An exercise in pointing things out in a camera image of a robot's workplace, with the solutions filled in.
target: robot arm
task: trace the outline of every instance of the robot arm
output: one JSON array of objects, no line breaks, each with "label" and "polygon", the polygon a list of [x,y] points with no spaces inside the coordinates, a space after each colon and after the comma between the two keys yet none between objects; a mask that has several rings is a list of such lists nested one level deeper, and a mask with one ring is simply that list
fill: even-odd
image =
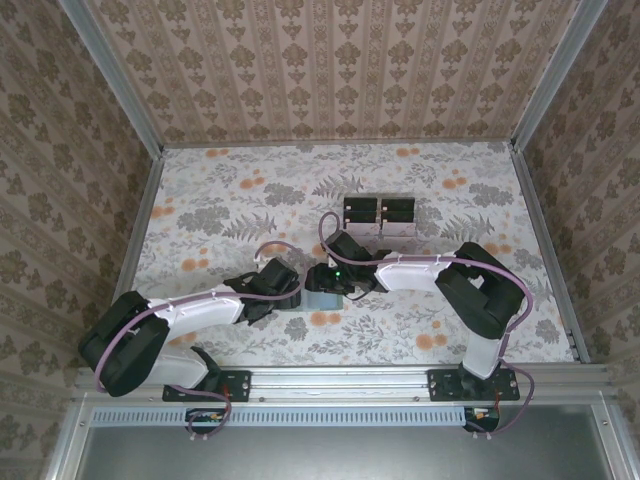
[{"label": "robot arm", "polygon": [[[238,294],[280,295],[298,286],[297,272],[283,260],[274,258],[260,271],[226,280],[209,290],[210,295],[183,302],[193,295],[170,299],[145,299],[138,292],[121,295],[81,340],[78,350],[95,371],[114,337],[131,319],[144,311],[147,315],[134,330],[127,332],[104,364],[100,382],[114,397],[126,395],[140,385],[179,385],[209,390],[220,369],[200,349],[185,350],[169,344],[187,333],[213,325],[239,321],[249,324],[265,317],[274,308],[295,308],[300,293],[285,300],[240,299]],[[221,294],[232,293],[234,297]]]},{"label": "robot arm", "polygon": [[[314,292],[353,293],[356,287],[365,292],[394,290],[440,291],[469,329],[467,351],[462,362],[473,381],[489,378],[498,365],[500,347],[511,317],[517,313],[523,292],[510,280],[489,270],[447,262],[402,263],[401,255],[379,251],[371,255],[345,232],[327,239],[332,257],[329,264],[318,264],[306,275],[305,288]],[[341,262],[337,256],[354,261],[389,260],[396,262],[376,266],[359,266]],[[458,258],[506,268],[475,243],[467,242],[455,252]],[[482,278],[476,286],[471,280]],[[228,325],[247,320],[253,323],[274,309],[290,309],[300,304],[300,292],[286,299],[240,300],[238,294],[280,295],[298,287],[298,274],[281,259],[272,259],[260,272],[229,279],[212,290],[210,296],[198,294],[199,300],[146,300],[137,292],[123,294],[92,328],[79,345],[79,351],[95,371],[116,334],[145,310],[156,308],[127,332],[108,355],[100,381],[112,396],[125,395],[145,384],[178,385],[212,391],[219,367],[202,350],[183,350],[168,345],[184,334],[213,325]],[[235,297],[218,296],[233,293]]]},{"label": "robot arm", "polygon": [[[489,378],[498,366],[498,357],[509,320],[524,299],[524,292],[504,276],[458,263],[430,261],[402,262],[402,255],[389,250],[371,255],[349,234],[338,230],[327,240],[328,253],[334,254],[329,264],[313,267],[305,287],[332,293],[353,293],[354,286],[364,292],[420,290],[441,292],[469,330],[462,367],[480,380]],[[455,253],[443,257],[480,262],[502,271],[509,270],[480,245],[464,243]],[[368,262],[383,260],[378,266],[359,266],[340,258]],[[472,281],[481,279],[481,285]]]}]

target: tabletop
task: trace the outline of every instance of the tabletop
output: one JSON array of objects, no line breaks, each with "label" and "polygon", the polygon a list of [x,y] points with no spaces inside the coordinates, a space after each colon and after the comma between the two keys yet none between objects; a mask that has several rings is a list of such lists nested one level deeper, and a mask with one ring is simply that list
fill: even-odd
[{"label": "tabletop", "polygon": [[[513,362],[573,361],[505,142],[336,144],[165,150],[160,188],[134,288],[166,298],[254,271],[264,242],[284,239],[309,264],[326,257],[317,224],[345,195],[416,199],[411,252],[438,254],[474,241],[528,285],[529,318],[511,335]],[[301,269],[301,259],[282,255]],[[439,294],[371,293],[343,310],[286,312],[213,326],[174,340],[221,365],[459,363],[467,330]]]}]

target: vented panel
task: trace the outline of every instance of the vented panel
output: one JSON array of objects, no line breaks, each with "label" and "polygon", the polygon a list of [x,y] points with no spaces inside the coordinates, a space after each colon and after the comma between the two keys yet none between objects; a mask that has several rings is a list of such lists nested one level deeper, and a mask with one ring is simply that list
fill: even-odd
[{"label": "vented panel", "polygon": [[[185,426],[185,407],[97,407],[91,426]],[[464,425],[463,407],[276,408],[236,407],[230,427],[385,427]]]}]

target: damask wallpaper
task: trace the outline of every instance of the damask wallpaper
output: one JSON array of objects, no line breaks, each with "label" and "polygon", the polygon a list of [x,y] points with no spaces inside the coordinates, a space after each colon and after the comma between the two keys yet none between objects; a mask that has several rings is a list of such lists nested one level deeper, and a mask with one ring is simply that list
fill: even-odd
[{"label": "damask wallpaper", "polygon": [[508,138],[578,0],[89,0],[165,144]]},{"label": "damask wallpaper", "polygon": [[593,360],[640,440],[640,2],[608,3],[525,157]]},{"label": "damask wallpaper", "polygon": [[150,159],[55,1],[0,1],[0,478],[38,478]]}]

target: gray floor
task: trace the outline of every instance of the gray floor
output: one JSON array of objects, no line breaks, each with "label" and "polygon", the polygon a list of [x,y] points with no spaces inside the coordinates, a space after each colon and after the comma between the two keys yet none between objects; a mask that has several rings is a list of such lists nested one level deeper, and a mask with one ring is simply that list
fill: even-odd
[{"label": "gray floor", "polygon": [[531,408],[490,441],[461,428],[93,429],[78,478],[219,480],[606,480],[588,407]]}]

